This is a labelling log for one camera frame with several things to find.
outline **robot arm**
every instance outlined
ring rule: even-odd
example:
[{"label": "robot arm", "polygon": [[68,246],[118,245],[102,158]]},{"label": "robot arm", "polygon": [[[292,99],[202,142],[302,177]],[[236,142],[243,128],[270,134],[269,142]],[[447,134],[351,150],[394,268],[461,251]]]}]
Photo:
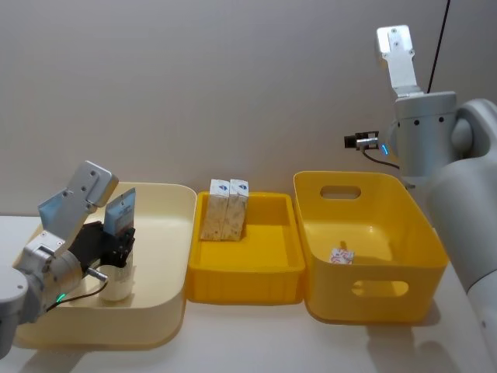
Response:
[{"label": "robot arm", "polygon": [[377,31],[396,94],[385,131],[346,137],[346,147],[379,148],[401,178],[426,186],[427,208],[479,318],[497,365],[497,106],[475,99],[457,107],[455,92],[425,94],[415,81],[407,26]]},{"label": "robot arm", "polygon": [[[118,239],[102,232],[101,223],[82,226],[106,205],[117,184],[111,172],[87,161],[66,189],[38,207],[43,231],[28,242],[13,268],[0,270],[0,358],[9,352],[18,324],[35,322],[86,274],[106,280],[92,265]],[[72,245],[77,235],[80,243]]]}]

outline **cable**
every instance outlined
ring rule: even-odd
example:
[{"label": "cable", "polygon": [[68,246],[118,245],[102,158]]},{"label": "cable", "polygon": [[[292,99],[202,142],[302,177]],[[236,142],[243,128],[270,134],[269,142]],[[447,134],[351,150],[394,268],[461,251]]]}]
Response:
[{"label": "cable", "polygon": [[363,155],[364,155],[366,158],[368,158],[370,161],[373,161],[373,162],[375,162],[375,163],[379,163],[379,164],[381,164],[381,165],[385,165],[385,166],[394,167],[394,168],[396,168],[396,169],[399,169],[399,168],[400,168],[400,167],[398,167],[397,165],[395,165],[395,164],[393,164],[393,163],[389,163],[389,162],[381,161],[381,160],[379,160],[379,159],[375,159],[375,158],[371,157],[370,155],[366,154],[366,150],[364,150],[364,149],[362,150],[362,153],[363,153]]},{"label": "cable", "polygon": [[442,45],[443,31],[445,30],[445,23],[447,22],[447,15],[449,14],[450,0],[447,0],[445,5],[445,13],[443,14],[442,29],[440,30],[440,35],[438,36],[438,44],[436,45],[435,59],[433,60],[432,73],[429,77],[428,90],[429,93],[432,90],[433,76],[435,75],[436,63],[438,61],[438,54],[440,52],[440,46]]},{"label": "cable", "polygon": [[76,301],[78,299],[92,297],[93,295],[97,295],[99,292],[101,292],[103,289],[106,288],[107,284],[108,284],[108,282],[106,282],[100,289],[95,290],[93,293],[79,295],[78,297],[73,297],[73,298],[69,298],[69,299],[64,299],[63,301],[55,302],[53,305],[51,305],[50,307],[47,308],[47,312],[50,311],[51,309],[54,309],[55,307],[57,307],[58,305],[60,305],[62,303],[72,302],[72,301]]}]

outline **basket handle hole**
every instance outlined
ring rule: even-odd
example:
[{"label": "basket handle hole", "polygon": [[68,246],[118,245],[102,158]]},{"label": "basket handle hole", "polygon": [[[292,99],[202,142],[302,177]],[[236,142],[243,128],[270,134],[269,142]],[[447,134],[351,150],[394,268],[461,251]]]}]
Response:
[{"label": "basket handle hole", "polygon": [[361,298],[396,298],[405,295],[409,285],[404,281],[356,281],[352,293]]},{"label": "basket handle hole", "polygon": [[327,185],[321,188],[321,197],[326,200],[355,200],[359,196],[357,186]]}]

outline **wall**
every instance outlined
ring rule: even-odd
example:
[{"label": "wall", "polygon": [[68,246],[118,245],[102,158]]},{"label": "wall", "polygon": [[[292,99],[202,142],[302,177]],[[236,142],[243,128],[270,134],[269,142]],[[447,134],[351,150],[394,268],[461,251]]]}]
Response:
[{"label": "wall", "polygon": [[[485,46],[495,5],[453,4],[433,88],[497,99],[497,52]],[[196,190],[214,177],[291,192],[303,169],[389,172],[342,144],[344,134],[382,128],[393,115],[374,32],[410,25],[426,87],[444,6],[1,2],[0,212],[36,213],[84,159],[122,180]]]}]

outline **table surface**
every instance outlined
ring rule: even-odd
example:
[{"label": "table surface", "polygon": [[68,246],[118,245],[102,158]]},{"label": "table surface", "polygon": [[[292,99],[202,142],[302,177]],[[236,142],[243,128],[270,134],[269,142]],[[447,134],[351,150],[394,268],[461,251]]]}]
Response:
[{"label": "table surface", "polygon": [[[0,263],[11,263],[38,218],[0,217]],[[448,266],[417,326],[329,325],[304,307],[186,304],[178,335],[148,351],[13,347],[2,372],[492,372],[476,318]]]}]

